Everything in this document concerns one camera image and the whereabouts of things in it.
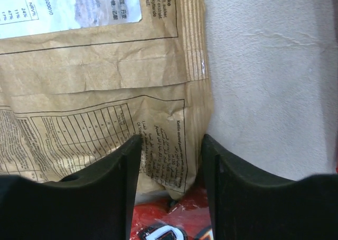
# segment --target black plastic piece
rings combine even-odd
[[[208,135],[202,159],[216,240],[338,239],[338,175],[281,178]]]
[[[0,239],[129,240],[141,143],[133,136],[60,182],[1,176]]]

